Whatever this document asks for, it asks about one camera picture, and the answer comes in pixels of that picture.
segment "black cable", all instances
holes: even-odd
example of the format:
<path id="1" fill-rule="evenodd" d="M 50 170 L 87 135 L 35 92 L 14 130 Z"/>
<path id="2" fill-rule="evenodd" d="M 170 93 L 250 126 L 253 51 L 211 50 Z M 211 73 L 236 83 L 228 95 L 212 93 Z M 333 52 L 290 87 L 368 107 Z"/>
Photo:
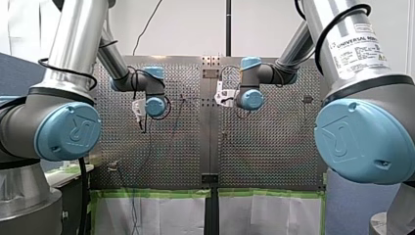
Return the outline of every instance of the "black cable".
<path id="1" fill-rule="evenodd" d="M 323 29 L 320 36 L 318 37 L 317 43 L 315 44 L 315 65 L 317 66 L 317 69 L 320 71 L 321 74 L 323 74 L 323 69 L 321 68 L 320 64 L 320 54 L 321 54 L 321 48 L 323 47 L 324 40 L 326 39 L 329 32 L 335 27 L 339 22 L 350 16 L 354 11 L 365 9 L 366 15 L 369 16 L 372 12 L 372 8 L 367 4 L 357 4 L 349 9 L 340 12 L 338 15 L 336 15 L 329 24 Z"/>
<path id="2" fill-rule="evenodd" d="M 78 235 L 84 235 L 86 232 L 86 216 L 88 214 L 88 176 L 86 173 L 85 160 L 78 159 L 80 168 L 80 178 L 82 181 L 82 199 L 81 199 L 81 213 Z"/>
<path id="3" fill-rule="evenodd" d="M 239 69 L 239 67 L 236 67 L 236 66 L 225 66 L 225 67 L 223 67 L 223 69 L 222 69 L 222 71 L 220 72 L 220 80 L 221 81 L 223 81 L 223 74 L 224 74 L 224 72 L 225 71 L 231 71 L 231 70 L 228 70 L 228 69 L 235 69 L 235 70 L 238 70 Z"/>
<path id="4" fill-rule="evenodd" d="M 305 14 L 304 14 L 304 12 L 301 10 L 301 7 L 300 7 L 300 0 L 294 0 L 294 3 L 296 4 L 296 9 L 297 9 L 297 12 L 298 12 L 298 13 L 299 13 L 299 15 L 302 17 L 302 19 L 306 21 L 306 19 L 305 19 Z"/>
<path id="5" fill-rule="evenodd" d="M 61 71 L 61 72 L 71 73 L 71 74 L 75 74 L 75 75 L 85 76 L 85 77 L 91 79 L 94 83 L 92 83 L 92 85 L 89 87 L 89 90 L 93 90 L 97 86 L 98 80 L 93 75 L 90 75 L 88 73 L 75 71 L 75 70 L 66 70 L 66 69 L 56 68 L 54 66 L 51 66 L 51 65 L 47 64 L 46 62 L 48 60 L 49 60 L 48 58 L 40 59 L 40 60 L 37 61 L 37 63 L 39 63 L 40 66 L 42 66 L 44 68 L 47 68 L 49 70 L 52 70 L 52 71 Z"/>
<path id="6" fill-rule="evenodd" d="M 119 170 L 119 165 L 116 167 L 116 172 L 118 173 L 122 188 L 124 188 L 126 194 L 128 195 L 127 185 L 125 183 L 124 176 L 122 175 L 121 170 Z M 137 232 L 137 234 L 140 234 L 139 231 L 137 230 L 138 229 L 137 228 L 137 210 L 135 209 L 135 189 L 134 188 L 132 188 L 132 195 L 131 195 L 131 217 L 133 220 L 133 228 L 131 230 L 131 235 L 134 235 L 135 232 Z"/>
<path id="7" fill-rule="evenodd" d="M 236 89 L 235 89 L 235 93 L 234 93 L 234 97 L 233 97 L 233 100 L 234 100 L 234 108 L 233 108 L 233 112 L 235 113 L 236 117 L 238 117 L 239 119 L 244 120 L 244 119 L 247 119 L 247 118 L 250 116 L 251 111 L 248 111 L 247 115 L 246 115 L 245 117 L 242 117 L 242 116 L 240 116 L 240 115 L 239 115 L 239 113 L 238 113 L 238 111 L 237 111 L 237 109 L 236 109 L 236 108 L 237 108 L 237 106 L 236 106 L 236 104 L 235 104 L 235 102 L 236 102 L 236 92 L 239 90 L 240 86 L 241 86 L 241 84 L 240 84 L 240 83 L 238 83 L 238 86 L 237 86 L 237 87 L 236 87 Z"/>
<path id="8" fill-rule="evenodd" d="M 116 44 L 116 43 L 118 43 L 118 41 L 117 41 L 117 40 L 112 41 L 112 42 L 109 42 L 108 44 L 102 45 L 102 46 L 100 46 L 99 48 L 105 48 L 105 47 L 111 46 L 111 45 Z"/>
<path id="9" fill-rule="evenodd" d="M 150 16 L 149 20 L 146 23 L 146 26 L 144 27 L 143 31 L 140 33 L 140 35 L 138 35 L 137 37 L 137 42 L 135 43 L 135 47 L 134 50 L 132 51 L 132 55 L 135 56 L 135 51 L 138 48 L 138 44 L 140 43 L 140 38 L 144 35 L 144 33 L 147 30 L 147 27 L 149 26 L 150 22 L 152 21 L 153 16 L 155 15 L 157 9 L 159 8 L 160 4 L 161 4 L 162 0 L 159 1 L 159 3 L 157 4 L 155 10 L 153 11 L 152 15 Z"/>

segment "label sticker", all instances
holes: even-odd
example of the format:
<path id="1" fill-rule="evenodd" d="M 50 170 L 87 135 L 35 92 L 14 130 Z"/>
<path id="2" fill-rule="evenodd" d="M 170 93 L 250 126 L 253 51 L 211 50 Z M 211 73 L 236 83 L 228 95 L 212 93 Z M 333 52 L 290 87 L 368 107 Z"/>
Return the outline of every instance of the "label sticker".
<path id="1" fill-rule="evenodd" d="M 350 73 L 366 68 L 389 67 L 374 33 L 352 34 L 331 42 L 329 45 L 336 69 L 342 78 L 351 77 Z"/>
<path id="2" fill-rule="evenodd" d="M 357 23 L 357 24 L 354 25 L 354 29 L 356 30 L 356 32 L 372 32 L 372 33 L 374 33 L 372 25 L 369 24 L 369 23 Z"/>

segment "pegboard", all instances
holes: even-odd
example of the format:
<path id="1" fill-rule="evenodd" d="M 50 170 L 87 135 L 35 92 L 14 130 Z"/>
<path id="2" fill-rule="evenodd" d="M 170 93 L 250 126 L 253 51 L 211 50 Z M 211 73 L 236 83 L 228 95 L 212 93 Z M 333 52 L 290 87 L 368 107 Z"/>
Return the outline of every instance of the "pegboard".
<path id="1" fill-rule="evenodd" d="M 313 62 L 304 64 L 294 85 L 261 85 L 264 106 L 244 118 L 244 111 L 212 102 L 217 79 L 203 76 L 206 68 L 238 66 L 242 58 L 215 58 L 215 65 L 213 57 L 126 58 L 136 68 L 164 67 L 172 111 L 164 120 L 148 120 L 148 133 L 141 133 L 131 111 L 132 92 L 112 91 L 109 75 L 97 65 L 103 132 L 92 188 L 201 188 L 203 173 L 217 173 L 219 187 L 322 189 L 326 167 L 313 139 L 321 82 Z M 226 72 L 224 88 L 236 88 L 238 80 L 237 70 Z M 120 173 L 107 170 L 115 161 Z"/>
<path id="2" fill-rule="evenodd" d="M 238 66 L 240 61 L 224 59 L 222 65 Z M 235 89 L 239 76 L 238 70 L 226 70 L 223 88 Z M 321 107 L 320 86 L 321 77 L 308 61 L 295 84 L 260 85 L 265 103 L 259 111 L 220 108 L 219 187 L 324 189 L 326 166 L 313 135 Z"/>
<path id="3" fill-rule="evenodd" d="M 91 187 L 200 187 L 200 77 L 201 58 L 130 57 L 135 68 L 164 68 L 165 95 L 172 106 L 163 120 L 147 120 L 142 133 L 131 111 L 132 92 L 114 92 L 109 75 L 97 65 L 96 109 L 103 120 L 99 146 L 101 165 L 92 173 Z M 137 99 L 144 98 L 144 92 Z M 118 162 L 118 171 L 108 164 Z"/>

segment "gray partition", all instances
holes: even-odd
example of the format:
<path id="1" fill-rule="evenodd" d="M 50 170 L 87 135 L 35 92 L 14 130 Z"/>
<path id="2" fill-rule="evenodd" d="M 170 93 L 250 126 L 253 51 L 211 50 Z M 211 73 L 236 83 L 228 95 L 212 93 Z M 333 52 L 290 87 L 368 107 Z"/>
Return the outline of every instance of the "gray partition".
<path id="1" fill-rule="evenodd" d="M 35 63 L 0 53 L 0 96 L 24 96 L 28 88 L 40 82 L 45 69 Z M 44 171 L 59 167 L 62 162 L 40 163 Z"/>

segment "white paper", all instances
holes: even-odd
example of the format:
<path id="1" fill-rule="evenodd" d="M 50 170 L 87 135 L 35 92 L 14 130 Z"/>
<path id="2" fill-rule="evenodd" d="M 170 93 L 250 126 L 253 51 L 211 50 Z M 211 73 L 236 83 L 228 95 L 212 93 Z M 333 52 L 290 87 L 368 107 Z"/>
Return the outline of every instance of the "white paper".
<path id="1" fill-rule="evenodd" d="M 137 230 L 142 235 L 204 235 L 205 200 L 136 198 Z M 97 202 L 95 234 L 132 234 L 132 221 L 131 198 Z"/>
<path id="2" fill-rule="evenodd" d="M 319 235 L 321 199 L 219 198 L 220 235 Z"/>
<path id="3" fill-rule="evenodd" d="M 10 55 L 9 0 L 0 0 L 0 53 Z"/>

